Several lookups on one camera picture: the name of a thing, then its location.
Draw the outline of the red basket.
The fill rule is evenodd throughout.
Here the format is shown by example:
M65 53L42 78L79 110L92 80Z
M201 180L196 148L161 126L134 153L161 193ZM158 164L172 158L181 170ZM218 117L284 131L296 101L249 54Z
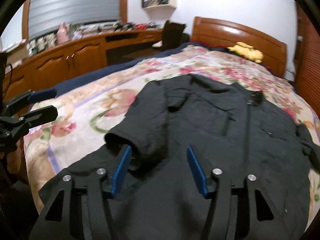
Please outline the red basket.
M136 30L146 30L148 28L147 24L137 24L135 25Z

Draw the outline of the louvered wooden wardrobe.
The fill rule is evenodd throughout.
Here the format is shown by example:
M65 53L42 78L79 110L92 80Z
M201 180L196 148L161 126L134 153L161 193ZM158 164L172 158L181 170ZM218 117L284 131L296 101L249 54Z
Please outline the louvered wooden wardrobe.
M297 42L294 57L296 67L294 87L319 115L319 34L299 5L297 12Z

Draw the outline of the black jacket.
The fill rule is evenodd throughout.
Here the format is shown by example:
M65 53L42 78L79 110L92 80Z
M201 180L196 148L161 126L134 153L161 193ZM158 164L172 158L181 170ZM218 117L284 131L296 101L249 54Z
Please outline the black jacket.
M306 230L309 172L319 170L319 146L304 124L261 91L200 75L147 83L101 148L44 185L44 204L63 173L109 167L125 145L131 147L130 165L120 192L108 201L118 239L201 239L211 201L198 192L188 147L212 168L240 178L255 175L289 239Z

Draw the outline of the dark wooden chair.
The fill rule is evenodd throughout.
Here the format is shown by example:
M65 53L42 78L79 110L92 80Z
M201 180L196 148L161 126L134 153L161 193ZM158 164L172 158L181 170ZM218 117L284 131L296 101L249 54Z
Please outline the dark wooden chair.
M184 33L187 25L167 20L162 31L162 40L153 44L153 49L166 51L178 48L181 44L190 41L190 35Z

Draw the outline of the yellow plush toy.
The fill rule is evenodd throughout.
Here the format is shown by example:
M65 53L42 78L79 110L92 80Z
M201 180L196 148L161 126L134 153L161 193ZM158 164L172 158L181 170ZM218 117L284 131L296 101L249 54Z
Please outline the yellow plush toy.
M263 53L253 46L250 46L244 42L236 42L232 47L227 47L229 52L236 53L237 55L255 63L262 63Z

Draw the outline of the wooden desk cabinet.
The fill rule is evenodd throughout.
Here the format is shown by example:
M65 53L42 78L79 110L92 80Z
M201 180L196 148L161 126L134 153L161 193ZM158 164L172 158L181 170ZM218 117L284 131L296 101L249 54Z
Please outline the wooden desk cabinet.
M101 33L66 42L25 60L5 75L3 87L9 100L27 90L51 88L63 81L110 65L110 51L152 44L162 38L161 29Z

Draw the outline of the grey window blind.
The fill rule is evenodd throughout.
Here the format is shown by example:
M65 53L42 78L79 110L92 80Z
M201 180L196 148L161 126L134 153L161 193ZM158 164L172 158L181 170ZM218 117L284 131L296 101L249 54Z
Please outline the grey window blind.
M120 19L120 0L30 0L28 35L36 38L61 23L86 24Z

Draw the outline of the wooden headboard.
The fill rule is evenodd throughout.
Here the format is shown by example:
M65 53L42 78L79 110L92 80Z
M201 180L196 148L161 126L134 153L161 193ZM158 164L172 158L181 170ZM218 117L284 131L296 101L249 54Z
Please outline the wooden headboard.
M232 47L244 42L264 55L263 64L276 76L284 77L287 62L287 45L256 29L234 22L194 18L191 40L210 47Z

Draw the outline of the floral blanket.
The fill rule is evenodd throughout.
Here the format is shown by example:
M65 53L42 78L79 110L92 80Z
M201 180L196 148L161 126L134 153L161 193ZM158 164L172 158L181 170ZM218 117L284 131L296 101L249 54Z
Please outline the floral blanket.
M264 66L228 52L189 45L182 52L150 58L135 66L78 87L36 108L55 106L54 122L32 128L24 137L28 179L38 211L44 207L39 190L63 168L97 150L103 136L123 120L135 95L150 81L199 74L225 84L262 90L267 100L305 124L319 143L319 119L313 109L284 79Z

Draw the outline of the pink thermos jug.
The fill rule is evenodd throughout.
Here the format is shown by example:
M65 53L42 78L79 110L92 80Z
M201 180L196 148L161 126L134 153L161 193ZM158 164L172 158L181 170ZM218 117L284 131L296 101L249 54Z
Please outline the pink thermos jug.
M59 24L56 33L57 44L62 44L69 41L69 25L65 22Z

